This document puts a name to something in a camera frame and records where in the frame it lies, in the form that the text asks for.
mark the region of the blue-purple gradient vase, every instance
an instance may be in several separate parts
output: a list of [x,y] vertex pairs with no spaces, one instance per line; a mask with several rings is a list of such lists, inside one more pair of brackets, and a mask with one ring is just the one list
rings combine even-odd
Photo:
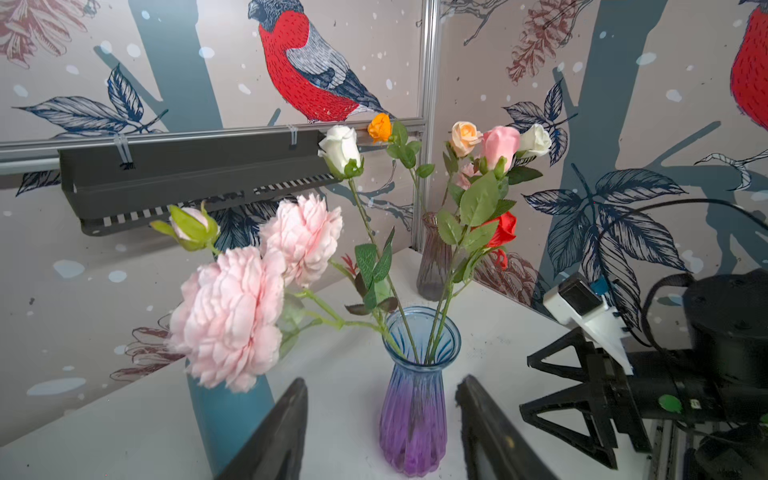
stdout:
[[446,318],[435,362],[419,365],[423,363],[435,310],[424,306],[404,310],[417,351],[414,354],[400,312],[394,312],[387,319],[387,328],[405,358],[384,342],[395,367],[379,420],[379,444],[384,458],[395,470],[409,477],[421,477],[434,472],[445,456],[448,437],[442,370],[456,359],[462,337],[451,319]]

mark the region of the table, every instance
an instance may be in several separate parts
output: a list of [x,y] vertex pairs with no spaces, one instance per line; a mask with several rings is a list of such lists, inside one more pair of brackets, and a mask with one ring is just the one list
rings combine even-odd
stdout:
[[[398,252],[392,279],[405,305],[434,306],[416,293],[420,260],[413,250]],[[319,295],[346,313],[343,304],[351,303],[356,293],[344,279]],[[444,371],[448,447],[439,469],[426,478],[466,478],[461,414],[454,396],[470,373],[561,480],[643,478],[646,455],[636,453],[626,435],[617,434],[619,470],[612,471],[522,421],[520,404],[575,384],[526,365],[528,355],[564,335],[565,327],[477,283],[453,300],[450,317],[461,331],[462,351]],[[550,361],[578,365],[575,354],[559,353]],[[305,331],[267,374],[275,399],[297,376],[306,380],[310,406],[302,478],[404,478],[385,462],[378,443],[379,412],[391,371],[392,360],[372,330],[318,326]],[[543,416],[587,433],[576,411]],[[3,447],[0,478],[210,480],[183,361]]]

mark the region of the bird beak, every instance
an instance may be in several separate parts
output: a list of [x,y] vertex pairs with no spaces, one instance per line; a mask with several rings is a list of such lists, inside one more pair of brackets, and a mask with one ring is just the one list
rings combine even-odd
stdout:
[[259,19],[259,4],[252,1],[250,4],[248,4],[248,18],[252,20],[258,20]]

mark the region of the vase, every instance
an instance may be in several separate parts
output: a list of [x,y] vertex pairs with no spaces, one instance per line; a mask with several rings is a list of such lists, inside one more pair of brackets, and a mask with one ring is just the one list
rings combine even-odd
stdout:
[[442,295],[445,281],[451,267],[452,251],[437,231],[437,215],[427,212],[422,217],[425,242],[422,251],[422,264],[416,277],[416,289],[425,299],[437,302]]
[[379,445],[395,470],[414,477],[434,472],[445,456],[448,437],[442,370],[455,360],[462,338],[456,325],[446,318],[435,361],[419,365],[427,349],[435,310],[424,306],[404,310],[418,356],[414,355],[400,312],[393,313],[387,319],[388,334],[393,335],[403,356],[384,342],[395,366],[379,420]]
[[215,478],[250,439],[275,400],[265,376],[245,393],[231,392],[225,382],[207,389],[189,375],[187,381],[197,428]]

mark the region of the pink peony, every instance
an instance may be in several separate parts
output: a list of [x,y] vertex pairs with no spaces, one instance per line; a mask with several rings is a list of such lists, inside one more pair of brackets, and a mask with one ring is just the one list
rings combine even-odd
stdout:
[[282,252],[286,285],[295,280],[307,288],[326,271],[342,226],[341,207],[329,212],[326,201],[315,194],[299,197],[298,204],[283,200],[277,214],[261,227],[261,251]]
[[461,167],[458,170],[458,175],[456,175],[456,179],[453,180],[453,183],[462,189],[467,190],[472,186],[472,184],[469,183],[469,178],[474,177],[476,174],[477,171],[475,170],[475,165],[471,162],[467,163],[464,167]]
[[187,371],[200,385],[212,389],[226,380],[233,392],[247,392],[275,366],[285,269],[279,252],[261,258],[256,247],[234,248],[181,286],[184,301],[170,318],[168,346],[187,356]]

